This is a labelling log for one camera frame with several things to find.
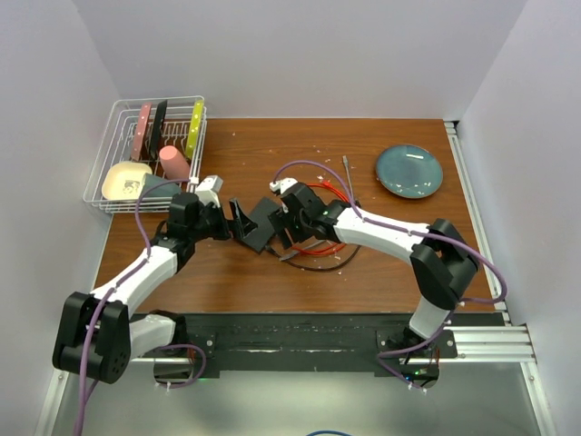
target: gray cup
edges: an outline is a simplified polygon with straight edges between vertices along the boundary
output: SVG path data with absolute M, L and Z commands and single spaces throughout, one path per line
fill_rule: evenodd
M 148 189 L 154 187 L 157 184 L 167 182 L 167 179 L 158 177 L 153 174 L 146 174 L 143 177 L 143 189 L 142 193 Z M 155 198 L 155 197 L 173 197 L 177 193 L 180 193 L 182 188 L 177 183 L 167 183 L 164 186 L 160 186 L 157 189 L 152 190 L 150 193 L 145 195 L 145 198 Z

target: dish rack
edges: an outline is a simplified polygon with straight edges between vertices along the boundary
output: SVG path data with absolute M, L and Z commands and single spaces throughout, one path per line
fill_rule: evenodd
M 135 200 L 107 200 L 101 194 L 101 188 L 105 176 L 115 164 L 122 161 L 130 160 L 130 152 L 133 146 L 133 136 L 137 126 L 137 120 L 141 107 L 144 103 L 152 103 L 150 113 L 150 122 L 147 124 L 147 132 L 143 146 L 148 146 L 150 133 L 155 116 L 155 107 L 163 100 L 168 101 L 167 112 L 165 114 L 165 123 L 163 124 L 162 146 L 173 145 L 182 150 L 185 149 L 188 138 L 188 130 L 192 119 L 193 105 L 202 100 L 199 95 L 191 97 L 174 97 L 174 98 L 144 98 L 133 100 L 119 100 L 113 105 L 107 126 L 103 134 L 103 140 L 99 147 L 99 153 L 94 162 L 93 170 L 89 181 L 84 190 L 83 200 L 94 207 L 107 213 L 130 213 L 135 211 Z M 203 142 L 206 136 L 206 107 L 203 108 L 202 120 L 200 122 L 200 133 L 198 134 L 198 143 L 192 157 L 190 167 L 190 178 L 200 176 L 200 166 L 202 163 Z M 148 164 L 153 174 L 164 177 L 163 168 L 158 159 L 140 160 Z M 195 185 L 192 183 L 183 183 L 182 189 L 193 192 Z M 169 209 L 172 197 L 153 197 L 144 198 L 140 205 L 140 211 L 143 212 L 166 212 Z

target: brown wooden surface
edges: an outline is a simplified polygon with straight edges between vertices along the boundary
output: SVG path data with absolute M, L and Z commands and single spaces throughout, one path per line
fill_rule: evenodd
M 399 198 L 381 186 L 374 165 L 394 144 L 416 144 L 442 164 L 444 182 L 423 200 Z M 278 168 L 295 159 L 325 163 L 344 175 L 341 156 L 350 160 L 351 180 L 364 209 L 407 222 L 453 222 L 467 242 L 476 246 L 448 137 L 440 120 L 210 120 L 201 176 L 218 174 L 224 185 L 221 199 L 237 197 L 249 212 L 264 195 Z M 287 176 L 305 183 L 327 177 L 315 167 L 296 166 Z M 143 215 L 149 234 L 164 218 Z M 103 284 L 132 262 L 143 249 L 132 214 L 117 214 L 109 234 L 97 282 Z M 345 259 L 352 248 L 339 253 Z M 339 260 L 301 259 L 311 266 Z M 489 298 L 482 271 L 467 295 Z M 196 254 L 171 280 L 143 303 L 141 310 L 173 312 L 410 312 L 419 300 L 411 268 L 383 253 L 363 248 L 340 272 L 306 272 L 280 263 L 268 253 L 257 255 L 233 241 L 203 241 Z M 468 310 L 490 310 L 469 305 Z

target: white wall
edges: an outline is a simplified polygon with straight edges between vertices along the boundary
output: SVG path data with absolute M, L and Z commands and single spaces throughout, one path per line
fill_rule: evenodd
M 0 434 L 33 434 L 64 298 L 93 284 L 108 218 L 82 194 L 117 98 L 69 0 L 0 2 Z
M 458 119 L 525 0 L 74 0 L 123 97 Z
M 581 3 L 529 0 L 460 122 L 495 262 L 561 434 L 579 433 Z

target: teal plate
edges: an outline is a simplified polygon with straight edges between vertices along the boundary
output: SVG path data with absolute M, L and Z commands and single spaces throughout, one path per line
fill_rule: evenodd
M 416 145 L 394 145 L 375 165 L 378 179 L 390 192 L 405 198 L 424 198 L 442 185 L 442 166 L 432 154 Z

